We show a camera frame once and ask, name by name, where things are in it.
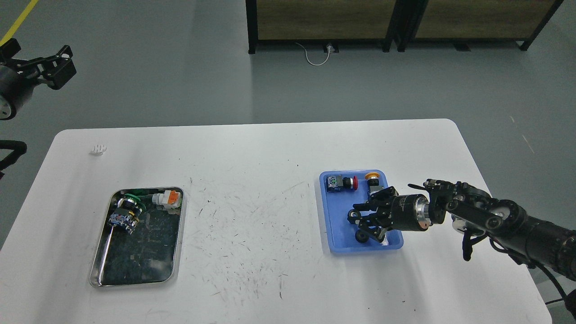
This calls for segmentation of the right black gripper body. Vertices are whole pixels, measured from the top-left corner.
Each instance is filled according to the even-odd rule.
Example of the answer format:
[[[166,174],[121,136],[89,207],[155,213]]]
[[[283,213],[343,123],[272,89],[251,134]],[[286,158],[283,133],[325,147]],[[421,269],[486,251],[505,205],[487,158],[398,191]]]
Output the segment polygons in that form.
[[[432,226],[429,201],[421,193],[395,197],[391,202],[390,217],[393,230],[422,232]]]

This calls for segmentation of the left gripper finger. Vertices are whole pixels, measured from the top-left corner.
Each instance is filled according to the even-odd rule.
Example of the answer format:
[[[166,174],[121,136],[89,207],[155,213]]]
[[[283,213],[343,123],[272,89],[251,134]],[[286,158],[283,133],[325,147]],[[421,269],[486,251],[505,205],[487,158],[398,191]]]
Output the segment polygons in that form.
[[[21,46],[17,39],[8,39],[0,46],[0,63],[8,63],[20,51]]]
[[[55,55],[30,60],[9,59],[9,68],[14,70],[26,86],[46,84],[52,90],[60,90],[77,73],[72,61],[73,52],[64,45]]]

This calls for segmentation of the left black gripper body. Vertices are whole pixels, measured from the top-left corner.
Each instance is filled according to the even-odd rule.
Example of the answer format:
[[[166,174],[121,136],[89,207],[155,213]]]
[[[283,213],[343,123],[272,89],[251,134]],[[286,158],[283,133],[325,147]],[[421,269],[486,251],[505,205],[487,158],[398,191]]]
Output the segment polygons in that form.
[[[7,66],[0,67],[0,119],[16,117],[32,96],[34,84]]]

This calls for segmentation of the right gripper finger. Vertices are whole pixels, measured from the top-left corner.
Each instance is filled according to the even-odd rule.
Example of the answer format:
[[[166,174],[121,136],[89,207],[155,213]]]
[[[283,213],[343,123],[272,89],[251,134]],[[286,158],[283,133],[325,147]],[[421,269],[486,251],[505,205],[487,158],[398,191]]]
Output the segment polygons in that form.
[[[389,209],[392,207],[392,203],[396,197],[398,197],[398,192],[395,187],[390,186],[380,191],[371,193],[366,201],[363,203],[355,203],[352,205],[353,209],[357,211],[376,211],[378,208]]]
[[[348,215],[351,211],[356,211],[359,214],[361,214],[360,211],[357,211],[356,209],[351,209],[348,211],[347,220]],[[381,210],[366,216],[362,215],[359,223],[352,225],[357,226],[356,231],[362,230],[369,237],[369,240],[374,240],[382,245],[386,239],[386,233],[390,230],[392,224],[393,220],[391,212]]]

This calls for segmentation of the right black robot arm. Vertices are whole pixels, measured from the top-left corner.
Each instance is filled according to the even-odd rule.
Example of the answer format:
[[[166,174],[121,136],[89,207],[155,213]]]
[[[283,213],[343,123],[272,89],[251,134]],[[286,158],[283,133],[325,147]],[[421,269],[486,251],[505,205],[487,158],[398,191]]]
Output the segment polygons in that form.
[[[494,250],[516,264],[540,269],[556,287],[560,300],[575,314],[575,292],[566,293],[554,273],[574,280],[576,275],[574,230],[528,215],[507,199],[496,199],[466,182],[428,179],[413,189],[419,194],[399,195],[394,187],[371,193],[348,211],[347,220],[357,227],[355,238],[383,242],[390,230],[423,232],[452,216],[453,228],[463,234],[463,259],[469,261],[473,246],[488,239]]]

